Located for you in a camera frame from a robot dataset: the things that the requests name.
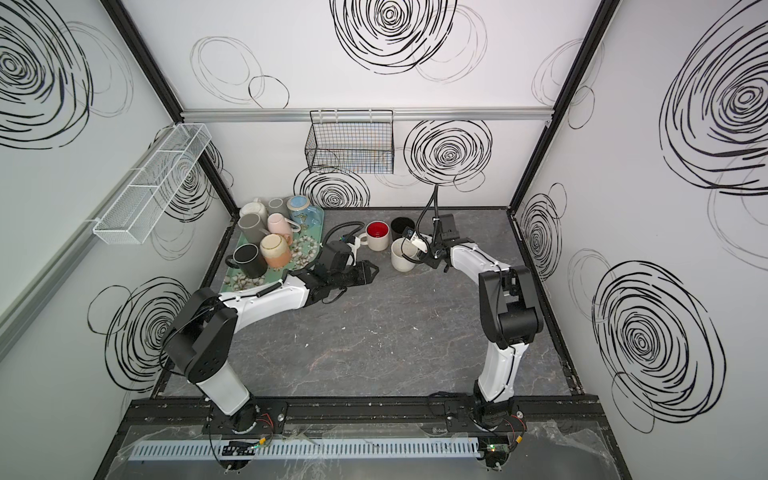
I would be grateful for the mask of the white mug red inside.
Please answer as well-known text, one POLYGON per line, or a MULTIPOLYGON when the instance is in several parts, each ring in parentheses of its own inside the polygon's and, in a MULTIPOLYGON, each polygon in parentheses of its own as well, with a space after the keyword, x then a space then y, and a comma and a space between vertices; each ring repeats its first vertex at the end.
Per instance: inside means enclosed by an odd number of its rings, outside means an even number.
POLYGON ((383 252, 391 243, 390 226, 384 221, 372 221, 366 225, 359 240, 361 246, 366 246, 375 252, 383 252))

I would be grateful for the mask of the beige mug white handle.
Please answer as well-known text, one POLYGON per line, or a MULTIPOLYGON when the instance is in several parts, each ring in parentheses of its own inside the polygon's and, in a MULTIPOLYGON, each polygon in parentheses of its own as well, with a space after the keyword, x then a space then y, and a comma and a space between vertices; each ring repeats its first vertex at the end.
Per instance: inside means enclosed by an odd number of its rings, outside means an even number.
POLYGON ((396 271, 407 273, 415 268, 419 253, 410 240, 398 238, 391 245, 390 261, 396 271))

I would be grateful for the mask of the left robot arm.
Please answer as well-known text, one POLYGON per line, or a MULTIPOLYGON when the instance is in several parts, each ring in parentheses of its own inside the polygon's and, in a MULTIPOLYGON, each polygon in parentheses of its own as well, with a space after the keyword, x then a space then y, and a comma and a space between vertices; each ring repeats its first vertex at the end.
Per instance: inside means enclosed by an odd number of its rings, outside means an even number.
POLYGON ((379 267, 359 260, 350 244, 334 240, 305 267, 288 270, 268 285, 216 293, 194 292, 176 315, 161 343, 181 375, 201 390, 223 415, 233 418, 254 411, 249 389, 230 365, 234 336, 261 320, 316 303, 329 295, 374 282, 379 267))

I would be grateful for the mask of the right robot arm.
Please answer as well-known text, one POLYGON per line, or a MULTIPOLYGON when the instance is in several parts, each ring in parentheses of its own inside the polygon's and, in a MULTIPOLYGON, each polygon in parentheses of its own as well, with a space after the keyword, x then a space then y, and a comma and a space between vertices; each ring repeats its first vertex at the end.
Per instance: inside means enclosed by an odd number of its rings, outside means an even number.
POLYGON ((409 260, 465 274, 478 288, 479 319, 488 344, 475 381, 476 418, 498 415, 513 405, 515 380, 525 352, 544 327, 531 270, 493 258, 476 242, 459 236, 451 214, 433 219, 431 235, 408 229, 404 238, 418 253, 409 260))

